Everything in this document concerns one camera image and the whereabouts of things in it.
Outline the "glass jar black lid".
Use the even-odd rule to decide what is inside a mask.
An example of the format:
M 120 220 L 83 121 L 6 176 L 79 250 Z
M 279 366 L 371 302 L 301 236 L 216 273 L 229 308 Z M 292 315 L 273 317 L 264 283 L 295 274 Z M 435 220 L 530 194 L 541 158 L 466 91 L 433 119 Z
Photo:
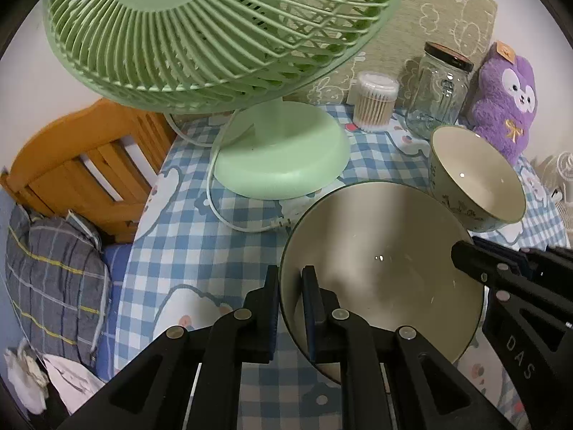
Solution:
M 457 122 L 473 68 L 469 58 L 453 49 L 435 42 L 424 44 L 416 90 L 405 118 L 415 136 L 429 140 L 436 128 Z

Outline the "green patterned board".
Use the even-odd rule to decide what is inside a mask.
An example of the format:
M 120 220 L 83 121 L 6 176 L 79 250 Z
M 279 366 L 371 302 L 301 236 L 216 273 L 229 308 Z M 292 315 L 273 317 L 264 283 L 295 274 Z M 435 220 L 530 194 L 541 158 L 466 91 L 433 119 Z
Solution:
M 396 107 L 406 108 L 416 89 L 424 44 L 443 45 L 479 66 L 491 44 L 496 13 L 494 0 L 402 0 L 364 48 L 288 99 L 314 105 L 342 104 L 353 96 L 356 76 L 373 71 L 399 82 Z

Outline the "purple plush bunny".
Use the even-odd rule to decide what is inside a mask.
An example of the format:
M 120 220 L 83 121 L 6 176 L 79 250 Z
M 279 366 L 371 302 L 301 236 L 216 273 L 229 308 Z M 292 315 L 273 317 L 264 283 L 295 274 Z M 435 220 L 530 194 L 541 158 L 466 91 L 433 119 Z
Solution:
M 469 123 L 497 152 L 515 165 L 528 146 L 537 112 L 534 71 L 529 61 L 496 41 L 478 73 Z

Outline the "cotton swab container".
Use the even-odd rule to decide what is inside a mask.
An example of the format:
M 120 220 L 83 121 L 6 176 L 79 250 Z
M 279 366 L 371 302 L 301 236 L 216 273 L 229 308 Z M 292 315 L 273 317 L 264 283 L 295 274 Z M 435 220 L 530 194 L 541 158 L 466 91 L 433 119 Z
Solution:
M 399 83 L 392 77 L 372 71 L 357 75 L 353 123 L 366 132 L 377 132 L 389 124 L 399 93 Z

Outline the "grey plaid pillow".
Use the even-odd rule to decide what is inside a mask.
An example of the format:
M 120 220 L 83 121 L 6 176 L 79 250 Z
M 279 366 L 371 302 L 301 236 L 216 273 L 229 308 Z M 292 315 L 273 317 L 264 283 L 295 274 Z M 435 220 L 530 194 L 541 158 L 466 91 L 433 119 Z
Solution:
M 96 227 L 72 211 L 48 218 L 17 205 L 5 267 L 10 302 L 34 352 L 94 367 L 111 293 Z

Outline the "crumpled white tissue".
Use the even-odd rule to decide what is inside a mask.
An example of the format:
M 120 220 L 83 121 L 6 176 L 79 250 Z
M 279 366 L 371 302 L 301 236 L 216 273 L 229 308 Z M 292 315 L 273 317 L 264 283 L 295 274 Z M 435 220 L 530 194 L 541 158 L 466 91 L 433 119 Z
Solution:
M 53 354 L 36 354 L 26 338 L 20 340 L 17 348 L 6 348 L 4 359 L 8 381 L 19 401 L 33 415 L 48 408 L 50 384 L 70 415 L 105 385 L 78 362 Z

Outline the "green desk fan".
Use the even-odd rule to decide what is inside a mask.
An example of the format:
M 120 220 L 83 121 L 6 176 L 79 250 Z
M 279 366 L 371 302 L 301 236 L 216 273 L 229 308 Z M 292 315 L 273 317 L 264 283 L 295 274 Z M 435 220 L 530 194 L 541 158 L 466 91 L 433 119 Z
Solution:
M 401 0 L 44 0 L 45 31 L 85 86 L 140 110 L 230 113 L 212 175 L 259 200 L 303 196 L 350 159 L 345 129 L 289 100 L 375 36 Z

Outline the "floral bowl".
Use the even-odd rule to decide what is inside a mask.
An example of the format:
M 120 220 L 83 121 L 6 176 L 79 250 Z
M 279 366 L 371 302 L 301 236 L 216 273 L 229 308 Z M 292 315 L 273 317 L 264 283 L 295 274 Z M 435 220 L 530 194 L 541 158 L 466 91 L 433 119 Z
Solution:
M 412 326 L 450 362 L 478 328 L 484 289 L 453 266 L 451 250 L 470 236 L 424 191 L 397 182 L 339 187 L 296 223 L 281 256 L 281 311 L 308 352 L 300 274 L 314 267 L 340 306 L 389 331 Z
M 478 134 L 440 126 L 430 138 L 429 186 L 472 232 L 490 232 L 524 217 L 526 199 L 511 164 Z

